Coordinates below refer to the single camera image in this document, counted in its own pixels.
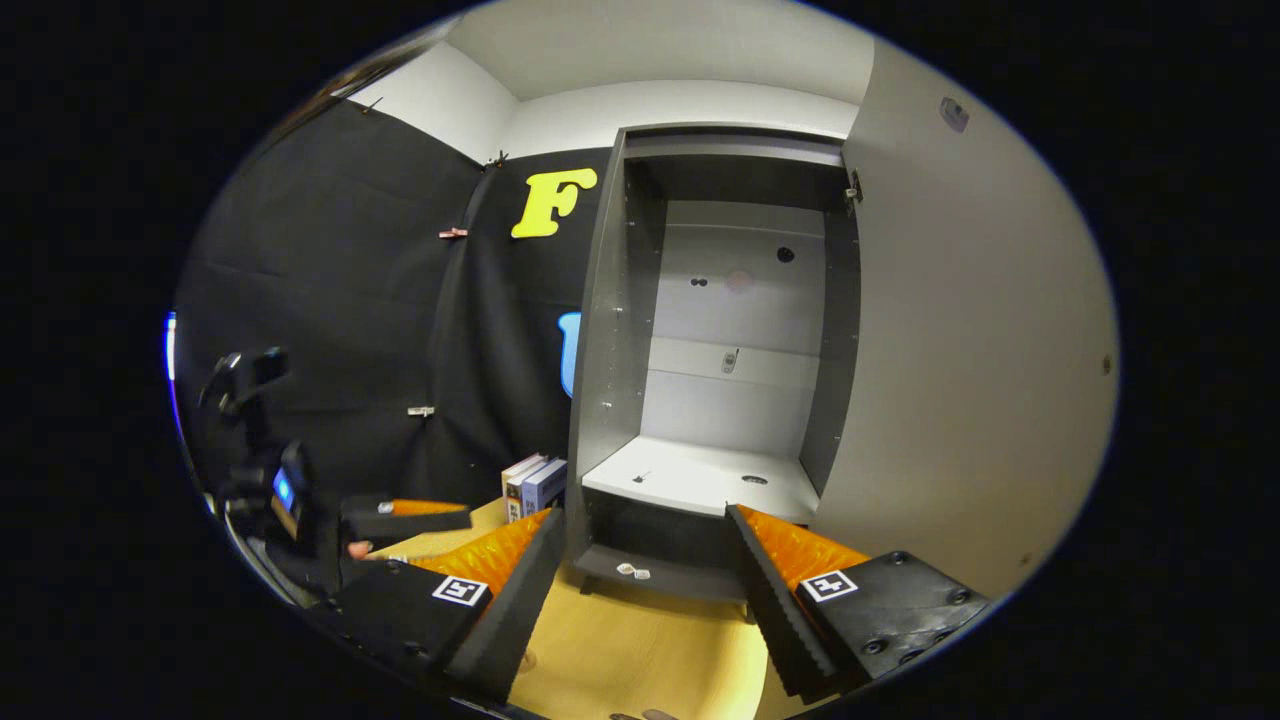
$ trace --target camera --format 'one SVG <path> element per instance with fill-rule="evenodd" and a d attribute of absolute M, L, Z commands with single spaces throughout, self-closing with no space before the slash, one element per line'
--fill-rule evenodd
<path fill-rule="evenodd" d="M 294 547 L 306 551 L 314 544 L 314 471 L 301 441 L 273 436 L 265 404 L 266 391 L 288 374 L 288 352 L 280 347 L 253 357 L 230 352 L 218 360 L 197 406 L 212 404 L 224 427 L 244 428 L 247 455 L 218 488 L 218 514 L 228 501 L 246 501 L 239 505 L 259 520 L 274 516 Z"/>

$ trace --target orange foam pad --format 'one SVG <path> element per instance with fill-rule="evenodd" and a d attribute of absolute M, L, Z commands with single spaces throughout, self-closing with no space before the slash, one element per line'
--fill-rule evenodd
<path fill-rule="evenodd" d="M 457 512 L 467 506 L 458 502 L 433 502 L 430 500 L 393 500 L 392 515 L 434 515 Z"/>
<path fill-rule="evenodd" d="M 800 580 L 870 560 L 861 552 L 773 515 L 751 510 L 745 505 L 739 505 L 737 509 L 792 593 L 796 592 Z"/>
<path fill-rule="evenodd" d="M 516 564 L 525 555 L 525 548 L 532 542 L 538 528 L 541 527 L 550 511 L 552 509 L 548 507 L 524 520 L 503 525 L 444 555 L 421 557 L 410 562 L 435 573 L 479 580 L 488 584 L 493 594 L 497 596 L 516 570 Z"/>

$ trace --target white shelf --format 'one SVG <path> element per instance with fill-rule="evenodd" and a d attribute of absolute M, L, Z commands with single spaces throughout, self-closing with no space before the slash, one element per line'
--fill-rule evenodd
<path fill-rule="evenodd" d="M 767 484 L 746 482 L 756 475 Z M 643 482 L 635 478 L 643 477 Z M 790 523 L 809 524 L 818 493 L 794 457 L 723 450 L 639 436 L 582 477 L 582 486 L 630 500 L 712 515 L 742 503 Z"/>

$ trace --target yellow letter f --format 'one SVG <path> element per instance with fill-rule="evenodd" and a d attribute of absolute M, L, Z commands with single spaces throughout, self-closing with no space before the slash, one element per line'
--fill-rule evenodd
<path fill-rule="evenodd" d="M 547 237 L 556 234 L 559 223 L 552 219 L 552 210 L 564 218 L 577 205 L 577 188 L 595 187 L 595 170 L 561 170 L 558 173 L 539 173 L 530 176 L 529 200 L 525 201 L 525 217 L 511 228 L 511 237 Z"/>

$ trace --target hinge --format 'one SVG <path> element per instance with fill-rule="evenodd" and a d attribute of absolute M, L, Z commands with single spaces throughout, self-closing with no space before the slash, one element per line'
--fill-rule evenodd
<path fill-rule="evenodd" d="M 942 99 L 942 104 L 938 106 L 938 114 L 941 114 L 947 126 L 956 132 L 964 132 L 965 126 L 969 124 L 968 110 L 961 108 L 960 104 L 951 97 Z"/>
<path fill-rule="evenodd" d="M 845 188 L 845 214 L 852 218 L 854 202 L 863 201 L 863 182 L 856 169 L 849 170 L 849 184 L 850 187 Z"/>

